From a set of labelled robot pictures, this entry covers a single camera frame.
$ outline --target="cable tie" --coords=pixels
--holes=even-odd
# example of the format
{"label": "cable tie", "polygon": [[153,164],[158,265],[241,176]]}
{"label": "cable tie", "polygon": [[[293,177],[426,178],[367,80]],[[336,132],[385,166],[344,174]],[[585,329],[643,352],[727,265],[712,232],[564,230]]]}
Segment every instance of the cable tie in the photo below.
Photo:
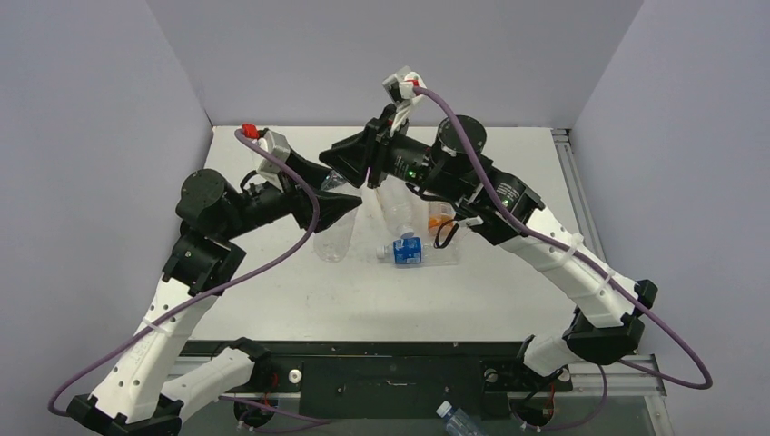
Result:
{"label": "cable tie", "polygon": [[155,330],[156,332],[162,334],[163,336],[170,338],[172,337],[172,333],[168,330],[164,329],[163,327],[153,324],[152,321],[148,320],[147,318],[142,318],[142,323],[146,325],[147,327],[150,327],[151,329]]}
{"label": "cable tie", "polygon": [[570,259],[572,259],[572,256],[575,255],[575,252],[578,250],[578,247],[580,244],[583,243],[583,240],[585,238],[580,233],[573,233],[571,235],[571,240],[569,242],[569,250],[565,251],[564,254],[559,258],[559,260],[552,262],[552,263],[546,263],[543,266],[540,266],[537,268],[537,270],[541,273],[544,273],[546,271],[554,270],[557,268],[561,268],[564,266]]}

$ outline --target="blue label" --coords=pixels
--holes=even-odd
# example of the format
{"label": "blue label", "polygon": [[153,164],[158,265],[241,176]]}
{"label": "blue label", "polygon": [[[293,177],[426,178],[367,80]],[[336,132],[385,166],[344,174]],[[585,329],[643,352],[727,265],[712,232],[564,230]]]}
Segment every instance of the blue label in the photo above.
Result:
{"label": "blue label", "polygon": [[397,265],[422,262],[422,242],[420,238],[393,241],[393,255]]}

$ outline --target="clear plastic bottle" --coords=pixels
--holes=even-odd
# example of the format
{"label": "clear plastic bottle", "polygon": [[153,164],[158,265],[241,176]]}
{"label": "clear plastic bottle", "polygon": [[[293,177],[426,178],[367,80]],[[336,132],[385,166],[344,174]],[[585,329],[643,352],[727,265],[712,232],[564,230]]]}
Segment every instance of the clear plastic bottle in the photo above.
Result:
{"label": "clear plastic bottle", "polygon": [[395,263],[398,266],[456,265],[459,263],[459,251],[454,243],[440,250],[433,247],[433,242],[423,242],[420,238],[407,238],[377,247],[377,258],[382,263]]}
{"label": "clear plastic bottle", "polygon": [[[445,202],[428,202],[428,234],[436,236],[439,227],[455,217],[455,210],[452,205]],[[450,224],[441,229],[441,236],[446,236],[451,230]]]}
{"label": "clear plastic bottle", "polygon": [[388,230],[397,238],[414,236],[414,208],[411,193],[404,182],[388,177],[382,181],[376,193]]}
{"label": "clear plastic bottle", "polygon": [[[321,190],[360,196],[360,190],[348,183],[336,171],[332,171],[326,176],[326,180],[321,184]],[[339,262],[345,258],[350,248],[350,238],[353,236],[357,211],[358,208],[355,208],[345,213],[331,227],[313,236],[313,251],[323,261]]]}
{"label": "clear plastic bottle", "polygon": [[444,428],[452,436],[488,436],[466,412],[453,408],[449,401],[444,401],[436,413],[444,420]]}

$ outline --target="white wall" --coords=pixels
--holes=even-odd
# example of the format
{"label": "white wall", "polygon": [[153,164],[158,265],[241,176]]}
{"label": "white wall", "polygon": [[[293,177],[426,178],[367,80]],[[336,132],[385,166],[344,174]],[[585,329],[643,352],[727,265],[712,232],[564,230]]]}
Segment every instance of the white wall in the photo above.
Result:
{"label": "white wall", "polygon": [[136,328],[211,130],[144,2],[5,2],[0,59],[0,432],[86,434],[47,397]]}
{"label": "white wall", "polygon": [[[214,124],[363,124],[408,64],[486,125],[569,127],[642,0],[149,0]],[[418,124],[443,114],[432,104]]]}
{"label": "white wall", "polygon": [[[610,263],[706,360],[667,385],[679,436],[767,434],[770,3],[646,0],[572,140]],[[657,329],[644,352],[691,380]]]}

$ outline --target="white tabletop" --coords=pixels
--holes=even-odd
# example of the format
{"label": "white tabletop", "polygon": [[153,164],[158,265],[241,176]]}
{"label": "white tabletop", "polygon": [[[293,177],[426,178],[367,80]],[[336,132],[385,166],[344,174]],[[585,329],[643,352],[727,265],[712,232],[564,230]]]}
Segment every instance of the white tabletop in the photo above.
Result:
{"label": "white tabletop", "polygon": [[[237,187],[254,161],[253,153],[233,136],[235,128],[214,128],[205,167]],[[318,162],[319,152],[361,127],[271,129],[286,135],[299,154]],[[435,133],[434,127],[410,128],[411,137],[427,144]],[[549,129],[499,127],[487,133],[484,154],[524,180],[575,232],[578,225]],[[375,247],[393,238],[372,192],[363,191],[364,205],[342,262],[320,260],[310,240],[286,262],[228,290],[191,339],[520,341],[531,333],[568,326],[574,304],[561,291],[517,256],[474,233],[462,241],[456,266],[404,270],[378,263]],[[236,276],[284,252],[302,233],[292,217],[285,217],[235,239],[247,252]]]}

